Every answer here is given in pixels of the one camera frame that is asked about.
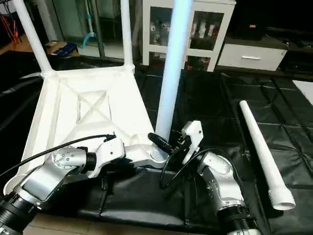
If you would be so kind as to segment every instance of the white cabinet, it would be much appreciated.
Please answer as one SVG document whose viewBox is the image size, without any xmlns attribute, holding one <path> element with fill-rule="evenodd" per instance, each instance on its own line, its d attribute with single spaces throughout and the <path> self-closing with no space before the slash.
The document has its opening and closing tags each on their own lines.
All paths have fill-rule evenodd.
<svg viewBox="0 0 313 235">
<path fill-rule="evenodd" d="M 225 44 L 218 65 L 276 71 L 287 50 Z"/>
<path fill-rule="evenodd" d="M 235 0 L 194 0 L 182 68 L 213 71 Z M 164 64 L 174 0 L 143 1 L 143 64 Z"/>
</svg>

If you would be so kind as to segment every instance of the drawer handle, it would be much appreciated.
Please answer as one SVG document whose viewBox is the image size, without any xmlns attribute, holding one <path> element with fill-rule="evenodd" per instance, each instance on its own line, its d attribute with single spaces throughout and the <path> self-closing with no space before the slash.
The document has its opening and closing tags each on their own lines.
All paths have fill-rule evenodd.
<svg viewBox="0 0 313 235">
<path fill-rule="evenodd" d="M 261 60 L 259 57 L 253 57 L 253 56 L 242 56 L 242 59 L 248 59 L 248 60 Z"/>
</svg>

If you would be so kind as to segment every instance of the cabinet drawer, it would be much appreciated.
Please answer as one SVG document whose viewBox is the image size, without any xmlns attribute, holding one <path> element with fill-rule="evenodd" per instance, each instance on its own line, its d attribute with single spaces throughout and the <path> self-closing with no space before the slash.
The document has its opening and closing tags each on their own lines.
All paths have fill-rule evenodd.
<svg viewBox="0 0 313 235">
<path fill-rule="evenodd" d="M 275 71 L 286 50 L 225 44 L 218 65 Z"/>
</svg>

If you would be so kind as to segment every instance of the white pvc pipe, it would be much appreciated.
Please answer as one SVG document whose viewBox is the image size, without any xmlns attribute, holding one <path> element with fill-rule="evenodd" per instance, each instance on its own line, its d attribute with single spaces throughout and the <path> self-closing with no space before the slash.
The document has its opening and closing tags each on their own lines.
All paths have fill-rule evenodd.
<svg viewBox="0 0 313 235">
<path fill-rule="evenodd" d="M 285 186 L 283 178 L 279 173 L 274 158 L 266 144 L 263 135 L 256 123 L 254 116 L 245 100 L 240 102 L 246 124 L 251 134 L 255 149 L 258 153 L 262 169 L 268 183 L 268 195 L 271 204 L 276 210 L 290 210 L 295 207 L 294 198 L 290 190 Z"/>
<path fill-rule="evenodd" d="M 31 21 L 28 11 L 25 7 L 24 1 L 13 0 L 13 3 L 42 73 L 48 74 L 53 72 L 53 69 L 48 61 L 48 58 L 34 28 L 33 22 Z"/>
<path fill-rule="evenodd" d="M 121 0 L 124 66 L 134 68 L 129 0 Z"/>
<path fill-rule="evenodd" d="M 171 19 L 156 134 L 168 141 L 179 85 L 181 65 L 187 46 L 188 25 L 193 0 L 175 0 Z"/>
</svg>

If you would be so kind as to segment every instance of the black mat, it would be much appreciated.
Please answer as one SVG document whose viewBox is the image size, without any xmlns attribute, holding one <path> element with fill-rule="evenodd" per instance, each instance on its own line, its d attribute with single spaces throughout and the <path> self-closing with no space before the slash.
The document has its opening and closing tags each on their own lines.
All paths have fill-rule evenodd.
<svg viewBox="0 0 313 235">
<path fill-rule="evenodd" d="M 20 56 L 24 64 L 17 64 L 23 64 L 24 70 L 35 71 L 36 63 L 26 62 L 24 56 Z M 92 60 L 86 59 L 82 62 L 53 57 L 52 60 L 53 66 L 62 70 L 94 66 Z M 105 66 L 98 61 L 96 65 Z M 6 74 L 6 87 L 20 84 L 15 78 L 24 73 L 20 69 Z M 153 125 L 157 118 L 161 75 L 161 71 L 147 67 L 137 67 L 135 74 Z M 2 170 L 19 162 L 22 156 L 40 86 L 41 80 L 33 79 L 16 92 L 0 97 L 0 136 L 5 146 Z M 275 211 L 269 204 L 262 169 L 239 110 L 242 99 L 249 103 L 284 181 L 295 197 L 297 206 L 293 210 Z M 175 140 L 175 131 L 180 131 L 187 121 L 200 120 L 204 132 L 201 147 L 218 147 L 231 156 L 244 182 L 247 205 L 263 234 L 313 234 L 312 117 L 311 104 L 290 80 L 230 72 L 183 72 L 171 141 Z M 129 169 L 68 185 L 64 187 L 62 200 L 56 198 L 48 212 L 174 231 L 221 233 L 199 177 L 185 175 L 161 191 L 159 174 L 159 170 L 151 168 Z M 2 185 L 13 175 L 2 178 Z M 104 179 L 108 179 L 109 190 L 103 187 Z"/>
</svg>

